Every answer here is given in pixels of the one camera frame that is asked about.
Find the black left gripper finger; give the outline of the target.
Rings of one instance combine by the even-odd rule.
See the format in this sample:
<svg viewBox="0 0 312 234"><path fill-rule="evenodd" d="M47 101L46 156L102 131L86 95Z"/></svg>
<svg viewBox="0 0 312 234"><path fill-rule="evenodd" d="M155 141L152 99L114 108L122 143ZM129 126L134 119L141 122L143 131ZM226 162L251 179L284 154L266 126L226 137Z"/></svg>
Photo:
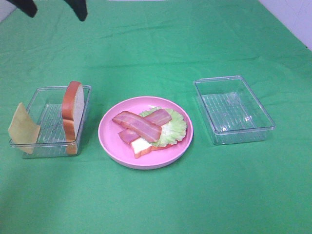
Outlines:
<svg viewBox="0 0 312 234"><path fill-rule="evenodd" d="M31 18L37 13L37 6L33 0L9 0L9 2Z"/></svg>
<svg viewBox="0 0 312 234"><path fill-rule="evenodd" d="M88 15L86 0L65 0L65 2L72 8L80 21L86 20Z"/></svg>

